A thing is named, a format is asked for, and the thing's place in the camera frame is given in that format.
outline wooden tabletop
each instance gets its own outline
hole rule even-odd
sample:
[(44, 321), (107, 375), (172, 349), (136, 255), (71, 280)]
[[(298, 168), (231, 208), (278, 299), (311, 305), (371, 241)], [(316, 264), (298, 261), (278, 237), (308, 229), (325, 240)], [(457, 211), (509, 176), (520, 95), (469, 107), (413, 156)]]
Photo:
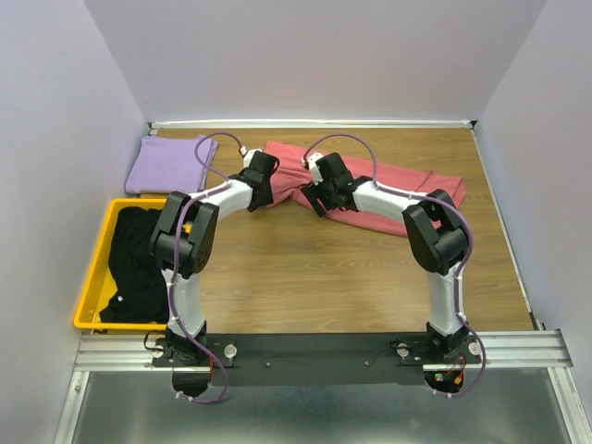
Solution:
[[(194, 138), (216, 129), (161, 129), (168, 138)], [(247, 148), (267, 141), (306, 147), (339, 129), (232, 129)], [(378, 161), (462, 176), (461, 205), (475, 232), (464, 273), (464, 307), (479, 330), (532, 329), (500, 221), (468, 129), (352, 129), (370, 142)], [(241, 170), (237, 146), (217, 137), (213, 166)], [(345, 138), (323, 152), (368, 157)], [(221, 183), (210, 174), (207, 187)], [(203, 272), (203, 308), (212, 332), (363, 332), (424, 330), (429, 311), (426, 272), (406, 238), (321, 219), (285, 202), (270, 210), (235, 213), (220, 221)]]

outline white wall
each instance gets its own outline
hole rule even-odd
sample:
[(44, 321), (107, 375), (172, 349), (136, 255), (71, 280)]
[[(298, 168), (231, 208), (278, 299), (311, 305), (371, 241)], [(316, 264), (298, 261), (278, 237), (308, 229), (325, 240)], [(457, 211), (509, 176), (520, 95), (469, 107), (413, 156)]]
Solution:
[(476, 134), (534, 312), (560, 327), (592, 416), (592, 4), (549, 0)]
[(86, 0), (146, 118), (476, 119), (545, 0)]
[(145, 120), (79, 0), (0, 14), (0, 442), (53, 442), (71, 319)]

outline pink towel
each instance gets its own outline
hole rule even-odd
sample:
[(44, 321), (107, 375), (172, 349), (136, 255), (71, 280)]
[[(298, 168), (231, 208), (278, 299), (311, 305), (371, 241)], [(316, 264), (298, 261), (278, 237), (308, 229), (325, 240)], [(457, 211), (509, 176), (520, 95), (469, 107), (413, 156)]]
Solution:
[[(279, 158), (277, 172), (271, 177), (271, 188), (274, 202), (270, 206), (279, 204), (290, 198), (298, 204), (312, 210), (300, 188), (310, 182), (311, 175), (301, 164), (304, 149), (298, 146), (286, 145), (280, 142), (268, 142), (265, 152)], [(343, 162), (351, 171), (354, 178), (372, 176), (372, 161), (357, 157), (342, 156)], [(394, 165), (378, 164), (378, 180), (390, 187), (410, 191), (432, 192), (438, 188), (445, 190), (458, 207), (464, 199), (466, 190), (463, 178), (440, 176), (434, 171), (422, 172), (400, 168)], [(406, 236), (405, 226), (394, 220), (370, 213), (342, 212), (333, 210), (327, 212), (326, 217), (344, 224), (354, 225), (381, 231), (383, 233)]]

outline black wire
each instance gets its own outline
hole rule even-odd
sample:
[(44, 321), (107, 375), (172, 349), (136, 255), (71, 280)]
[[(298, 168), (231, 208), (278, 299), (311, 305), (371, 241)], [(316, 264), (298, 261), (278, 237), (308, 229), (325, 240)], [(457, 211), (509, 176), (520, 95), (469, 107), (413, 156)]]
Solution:
[(146, 342), (148, 341), (148, 337), (150, 336), (151, 333), (161, 333), (162, 331), (160, 330), (150, 330), (149, 332), (146, 333), (146, 336), (144, 336), (144, 349), (149, 350), (150, 352), (163, 352), (165, 349), (162, 347), (148, 347), (146, 345)]

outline yellow bin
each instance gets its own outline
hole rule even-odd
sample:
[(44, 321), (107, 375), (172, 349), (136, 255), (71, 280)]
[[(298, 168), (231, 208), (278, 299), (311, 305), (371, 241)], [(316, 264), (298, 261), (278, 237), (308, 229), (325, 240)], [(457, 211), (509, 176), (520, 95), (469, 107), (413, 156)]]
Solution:
[(164, 330), (166, 324), (113, 324), (101, 322), (99, 312), (103, 310), (116, 292), (115, 280), (109, 271), (109, 250), (117, 223), (119, 211), (128, 206), (138, 206), (145, 210), (162, 210), (167, 199), (115, 199), (109, 205), (101, 236), (94, 247), (91, 265), (84, 279), (82, 294), (74, 315), (74, 325), (78, 328), (113, 330)]

